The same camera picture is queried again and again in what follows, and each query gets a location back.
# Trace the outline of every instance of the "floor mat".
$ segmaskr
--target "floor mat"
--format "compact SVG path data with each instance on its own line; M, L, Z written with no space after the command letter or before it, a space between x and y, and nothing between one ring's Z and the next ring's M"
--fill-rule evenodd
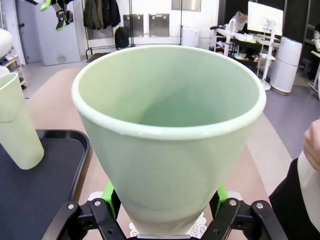
M110 52L98 52L98 53L95 53L92 55L92 57L90 57L86 62L87 63L91 63L93 62L94 60L98 59L98 58L101 58L102 56L104 55L107 55L107 54L110 54Z

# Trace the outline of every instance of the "white lace doily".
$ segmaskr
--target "white lace doily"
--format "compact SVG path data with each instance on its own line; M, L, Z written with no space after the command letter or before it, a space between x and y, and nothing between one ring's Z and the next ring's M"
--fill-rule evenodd
M190 235L191 237L200 239L207 230L207 227L205 226L206 222L207 219L204 217L204 213L202 212L199 218L195 221L193 226L186 234ZM131 237L136 237L139 234L132 222L130 222L129 228L131 229Z

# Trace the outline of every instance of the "computer monitor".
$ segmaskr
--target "computer monitor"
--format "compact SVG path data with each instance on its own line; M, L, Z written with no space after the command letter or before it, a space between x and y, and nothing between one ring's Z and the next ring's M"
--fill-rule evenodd
M271 33L271 21L275 22L275 35L282 36L284 11L277 8L248 2L248 30Z

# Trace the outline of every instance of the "person's hand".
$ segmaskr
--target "person's hand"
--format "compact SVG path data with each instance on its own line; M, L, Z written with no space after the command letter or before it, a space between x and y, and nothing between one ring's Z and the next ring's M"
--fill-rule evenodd
M311 166L320 171L320 120L314 121L305 132L303 152Z

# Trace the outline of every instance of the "bag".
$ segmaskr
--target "bag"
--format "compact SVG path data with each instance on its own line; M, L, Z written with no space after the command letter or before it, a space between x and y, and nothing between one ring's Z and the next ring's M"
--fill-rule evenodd
M129 34L124 27L119 27L114 35L115 48L124 49L129 46Z

